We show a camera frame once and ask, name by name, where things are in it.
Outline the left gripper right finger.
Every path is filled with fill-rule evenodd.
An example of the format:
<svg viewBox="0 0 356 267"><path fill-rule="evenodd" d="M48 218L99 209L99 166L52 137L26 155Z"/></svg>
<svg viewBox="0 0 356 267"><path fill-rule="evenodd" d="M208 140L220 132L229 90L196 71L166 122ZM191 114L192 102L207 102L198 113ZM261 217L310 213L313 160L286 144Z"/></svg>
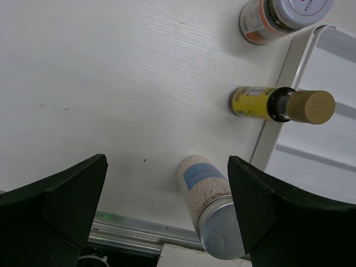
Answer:
<svg viewBox="0 0 356 267"><path fill-rule="evenodd" d="M253 266L354 266L355 205L304 191L238 156L228 178Z"/></svg>

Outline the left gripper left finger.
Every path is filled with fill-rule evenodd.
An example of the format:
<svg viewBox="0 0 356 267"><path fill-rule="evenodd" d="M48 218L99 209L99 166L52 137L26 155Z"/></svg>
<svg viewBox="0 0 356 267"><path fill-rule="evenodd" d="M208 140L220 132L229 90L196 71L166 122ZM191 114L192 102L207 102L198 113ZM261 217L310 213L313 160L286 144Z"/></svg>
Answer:
<svg viewBox="0 0 356 267"><path fill-rule="evenodd" d="M76 266L106 173L107 158L97 154L1 193L1 266Z"/></svg>

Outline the blue label shaker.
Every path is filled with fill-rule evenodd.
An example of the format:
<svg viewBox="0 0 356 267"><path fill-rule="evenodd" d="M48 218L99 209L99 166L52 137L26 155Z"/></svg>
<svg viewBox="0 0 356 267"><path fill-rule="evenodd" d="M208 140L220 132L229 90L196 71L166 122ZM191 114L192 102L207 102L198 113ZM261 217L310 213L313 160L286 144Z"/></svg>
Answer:
<svg viewBox="0 0 356 267"><path fill-rule="evenodd" d="M245 256L229 180L199 155L181 161L176 179L204 250L220 260Z"/></svg>

